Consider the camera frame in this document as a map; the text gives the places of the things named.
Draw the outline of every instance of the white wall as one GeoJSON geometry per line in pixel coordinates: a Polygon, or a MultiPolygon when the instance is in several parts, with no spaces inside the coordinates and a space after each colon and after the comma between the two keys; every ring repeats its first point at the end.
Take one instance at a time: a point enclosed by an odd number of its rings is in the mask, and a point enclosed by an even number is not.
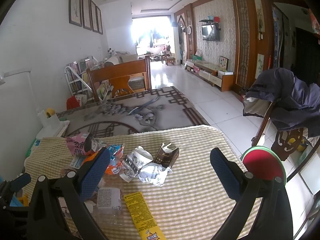
{"type": "Polygon", "coordinates": [[[228,70],[234,71],[236,58],[236,23],[232,0],[213,0],[193,8],[196,23],[197,49],[202,50],[202,59],[219,64],[220,56],[229,59],[228,70]],[[206,55],[206,41],[202,40],[200,20],[207,19],[208,15],[220,17],[220,41],[208,41],[206,55]]]}
{"type": "Polygon", "coordinates": [[[106,3],[100,6],[104,30],[108,45],[115,51],[136,53],[136,47],[131,37],[132,11],[129,0],[106,3]]]}
{"type": "MultiPolygon", "coordinates": [[[[92,55],[105,56],[106,36],[69,23],[68,0],[16,0],[0,26],[0,71],[31,67],[43,109],[66,109],[71,96],[64,67],[92,55]]],[[[29,145],[40,131],[26,74],[0,86],[0,175],[20,173],[29,145]]]]}

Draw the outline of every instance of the lattice pattern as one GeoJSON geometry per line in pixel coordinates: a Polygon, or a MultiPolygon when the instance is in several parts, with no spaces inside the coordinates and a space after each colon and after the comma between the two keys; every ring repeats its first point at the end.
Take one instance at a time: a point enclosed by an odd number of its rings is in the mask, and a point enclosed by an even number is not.
{"type": "Polygon", "coordinates": [[[236,84],[245,87],[249,63],[249,16],[246,0],[236,0],[239,19],[240,51],[236,84]]]}

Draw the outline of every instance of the dark purple jacket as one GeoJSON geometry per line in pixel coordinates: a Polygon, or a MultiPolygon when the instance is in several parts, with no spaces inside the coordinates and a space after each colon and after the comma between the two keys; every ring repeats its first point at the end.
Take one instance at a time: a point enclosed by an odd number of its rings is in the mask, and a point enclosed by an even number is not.
{"type": "Polygon", "coordinates": [[[246,97],[276,102],[270,119],[279,131],[306,127],[309,137],[320,135],[320,87],[316,84],[308,87],[290,70],[265,70],[246,97]]]}

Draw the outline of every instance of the yellow packaging strip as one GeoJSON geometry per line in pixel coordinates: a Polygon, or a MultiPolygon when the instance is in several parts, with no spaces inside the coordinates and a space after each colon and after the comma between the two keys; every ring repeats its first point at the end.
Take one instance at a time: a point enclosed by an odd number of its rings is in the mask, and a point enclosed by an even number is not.
{"type": "Polygon", "coordinates": [[[124,201],[142,240],[166,240],[152,217],[141,191],[125,195],[124,201]]]}

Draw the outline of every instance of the tv screen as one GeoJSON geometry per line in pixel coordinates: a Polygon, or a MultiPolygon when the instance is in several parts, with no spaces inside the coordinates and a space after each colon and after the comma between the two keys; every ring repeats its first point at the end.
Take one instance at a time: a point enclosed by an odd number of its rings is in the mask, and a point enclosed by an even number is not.
{"type": "Polygon", "coordinates": [[[220,41],[219,24],[213,23],[208,25],[202,25],[202,40],[220,41]]]}

